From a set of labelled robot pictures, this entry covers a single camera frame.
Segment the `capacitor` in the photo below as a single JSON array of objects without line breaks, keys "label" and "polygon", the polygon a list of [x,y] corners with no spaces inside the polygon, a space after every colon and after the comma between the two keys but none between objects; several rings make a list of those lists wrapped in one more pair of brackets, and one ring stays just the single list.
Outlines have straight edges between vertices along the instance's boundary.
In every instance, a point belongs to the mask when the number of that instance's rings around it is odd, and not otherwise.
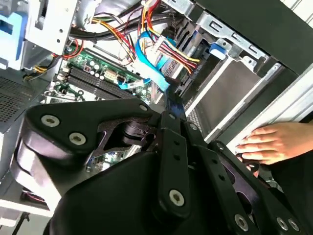
[{"label": "capacitor", "polygon": [[95,69],[95,70],[98,70],[99,68],[100,68],[100,65],[98,65],[98,64],[95,64],[95,65],[94,65],[94,69]]}]

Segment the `black cable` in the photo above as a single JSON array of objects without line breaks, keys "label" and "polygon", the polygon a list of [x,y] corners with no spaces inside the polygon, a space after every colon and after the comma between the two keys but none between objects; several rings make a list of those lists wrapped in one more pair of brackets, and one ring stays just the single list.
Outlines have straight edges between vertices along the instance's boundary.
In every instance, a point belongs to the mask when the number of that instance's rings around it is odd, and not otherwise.
[{"label": "black cable", "polygon": [[[121,14],[118,15],[119,18],[122,18],[126,15],[128,15],[129,13],[131,13],[132,11],[136,10],[137,8],[139,8],[141,6],[141,1],[137,2],[136,4],[134,4],[133,6],[131,6],[130,8],[126,9],[125,11],[123,11]],[[94,15],[94,17],[98,17],[98,15],[101,15],[102,12],[97,13]],[[106,23],[110,23],[115,21],[115,19],[112,17],[112,20],[107,21]]]},{"label": "black cable", "polygon": [[[165,24],[165,23],[170,23],[171,21],[173,21],[173,18],[164,18],[164,19],[160,19],[160,20],[154,20],[152,21],[152,25],[158,25],[158,24]],[[136,24],[132,24],[129,27],[127,27],[127,29],[125,30],[122,27],[118,27],[116,28],[117,31],[128,35],[131,32],[136,31],[138,28],[137,23]],[[110,32],[105,32],[105,33],[88,33],[88,34],[84,34],[84,35],[76,35],[76,34],[71,34],[70,35],[73,38],[76,39],[81,39],[81,40],[86,40],[86,41],[94,41],[96,39],[97,40],[103,40],[103,41],[112,41],[115,40],[115,37],[110,33]]]},{"label": "black cable", "polygon": [[[156,14],[154,18],[163,18],[163,17],[171,17],[170,19],[173,20],[173,17],[175,17],[176,15],[174,13],[161,13],[161,14]],[[128,24],[127,23],[124,23],[122,25],[119,25],[118,27],[116,27],[115,29],[119,32],[122,32],[123,30],[125,30],[125,26],[128,25],[128,27],[131,27],[134,23],[137,23],[141,20],[140,16],[139,17],[136,17],[134,19],[131,19]],[[71,28],[70,30],[70,37],[73,37],[73,38],[77,38],[77,39],[83,39],[83,40],[90,40],[90,39],[87,39],[87,38],[91,38],[91,39],[94,39],[94,38],[99,38],[99,37],[104,37],[104,36],[107,36],[107,35],[110,35],[111,33],[109,31],[106,31],[106,32],[102,32],[102,33],[92,33],[92,32],[85,32],[85,31],[81,31],[80,29],[78,28]]]}]

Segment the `hole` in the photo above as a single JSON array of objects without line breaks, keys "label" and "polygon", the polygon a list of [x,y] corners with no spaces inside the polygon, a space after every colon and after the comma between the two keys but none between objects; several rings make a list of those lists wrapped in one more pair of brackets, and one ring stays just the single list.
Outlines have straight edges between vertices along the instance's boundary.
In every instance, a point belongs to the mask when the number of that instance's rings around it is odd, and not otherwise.
[{"label": "hole", "polygon": [[190,41],[192,40],[193,36],[189,37],[185,43],[185,45],[182,47],[181,51],[185,51],[186,47],[188,46],[188,44],[190,43]]},{"label": "hole", "polygon": [[237,196],[239,198],[239,201],[243,205],[243,208],[244,208],[246,214],[251,215],[252,214],[252,205],[251,205],[249,199],[242,192],[237,192]]},{"label": "hole", "polygon": [[0,20],[0,28],[2,31],[12,35],[12,32],[13,32],[13,25],[5,22],[5,21],[2,21]]},{"label": "hole", "polygon": [[174,155],[175,160],[180,161],[180,155]]},{"label": "hole", "polygon": [[152,142],[154,139],[156,138],[156,136],[155,136],[155,134],[148,134],[147,136],[146,136],[146,141],[147,142]]},{"label": "hole", "polygon": [[51,124],[55,123],[55,121],[54,121],[53,119],[51,119],[51,118],[47,118],[46,121],[47,121],[48,123],[51,123]]},{"label": "hole", "polygon": [[243,219],[239,219],[239,223],[241,224],[241,226],[245,226],[246,224],[244,223]]},{"label": "hole", "polygon": [[174,198],[177,202],[180,201],[180,197],[179,197],[178,194],[174,194],[174,195],[173,195],[173,198]]},{"label": "hole", "polygon": [[178,43],[176,48],[179,48],[181,46],[181,44],[183,43],[183,41],[186,39],[186,37],[189,35],[189,31],[185,32],[184,36],[181,38],[180,42]]},{"label": "hole", "polygon": [[221,180],[225,181],[225,177],[224,177],[224,176],[219,175],[219,178],[220,178]]},{"label": "hole", "polygon": [[80,141],[82,141],[82,138],[80,138],[80,137],[78,137],[78,136],[74,136],[74,137],[73,137],[73,140],[74,140],[74,141],[79,141],[79,142],[80,142]]}]

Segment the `red wire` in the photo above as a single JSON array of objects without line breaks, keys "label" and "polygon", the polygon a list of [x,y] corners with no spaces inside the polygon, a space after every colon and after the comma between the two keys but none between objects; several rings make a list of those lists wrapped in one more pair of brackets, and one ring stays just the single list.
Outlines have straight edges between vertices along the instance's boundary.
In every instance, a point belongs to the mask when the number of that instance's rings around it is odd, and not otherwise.
[{"label": "red wire", "polygon": [[[77,39],[75,39],[75,41],[76,41],[76,43],[77,43],[77,44],[76,44],[76,48],[78,48],[78,47],[79,47],[79,44],[78,44]],[[84,41],[82,40],[82,44],[81,44],[81,47],[80,47],[79,52],[77,52],[76,54],[74,54],[74,53],[77,51],[77,50],[75,50],[75,52],[72,53],[71,55],[64,55],[63,57],[66,58],[66,59],[74,58],[74,57],[78,56],[80,53],[82,53],[83,49],[84,49]]]},{"label": "red wire", "polygon": [[37,198],[37,197],[35,197],[35,196],[31,195],[30,193],[27,193],[26,195],[27,195],[28,197],[30,197],[30,198],[32,198],[32,199],[34,199],[34,200],[36,200],[36,201],[39,201],[39,202],[45,202],[44,200],[42,200],[42,199],[40,199],[40,198]]},{"label": "red wire", "polygon": [[131,43],[125,38],[123,34],[117,31],[115,28],[112,27],[114,32],[129,46],[129,48],[135,53],[135,48],[131,45]]},{"label": "red wire", "polygon": [[138,9],[135,9],[135,10],[129,15],[129,17],[128,17],[127,21],[126,21],[126,25],[125,25],[125,29],[124,29],[124,35],[126,35],[126,29],[127,29],[128,24],[129,24],[129,21],[130,21],[130,19],[131,19],[131,16],[132,16],[135,12],[141,10],[141,8],[142,8],[142,7],[138,8]]}]

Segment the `silver screw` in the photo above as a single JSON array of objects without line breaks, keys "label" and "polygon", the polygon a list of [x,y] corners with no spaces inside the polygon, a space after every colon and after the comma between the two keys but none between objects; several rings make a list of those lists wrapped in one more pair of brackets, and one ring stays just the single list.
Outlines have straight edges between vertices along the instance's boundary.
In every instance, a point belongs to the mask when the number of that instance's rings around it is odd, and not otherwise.
[{"label": "silver screw", "polygon": [[217,147],[218,147],[220,150],[224,150],[223,145],[221,145],[220,143],[217,143]]},{"label": "silver screw", "polygon": [[283,220],[282,218],[277,217],[276,220],[277,220],[277,223],[279,224],[279,226],[280,226],[283,230],[288,231],[288,226],[287,226],[287,224],[284,222],[284,220]]},{"label": "silver screw", "polygon": [[235,215],[235,222],[241,228],[243,231],[247,232],[249,230],[248,223],[246,222],[245,218],[243,218],[241,215],[236,214]]},{"label": "silver screw", "polygon": [[176,117],[173,114],[170,114],[171,119],[176,119]]},{"label": "silver screw", "polygon": [[193,123],[191,123],[191,124],[190,124],[190,127],[191,127],[191,129],[193,129],[194,131],[196,131],[196,130],[197,130],[196,125],[195,125],[195,124],[193,124]]},{"label": "silver screw", "polygon": [[170,196],[171,202],[173,202],[175,206],[182,207],[185,204],[185,199],[181,192],[175,189],[172,189],[170,191],[169,196]]},{"label": "silver screw", "polygon": [[144,106],[144,105],[139,105],[139,108],[142,109],[143,111],[147,111],[148,110],[147,107]]},{"label": "silver screw", "polygon": [[86,137],[78,132],[70,134],[69,140],[75,145],[83,145],[86,143]]},{"label": "silver screw", "polygon": [[296,230],[297,232],[300,231],[298,225],[292,219],[289,219],[288,222],[290,223],[294,230]]},{"label": "silver screw", "polygon": [[56,127],[60,124],[60,120],[53,115],[44,115],[41,122],[48,127]]}]

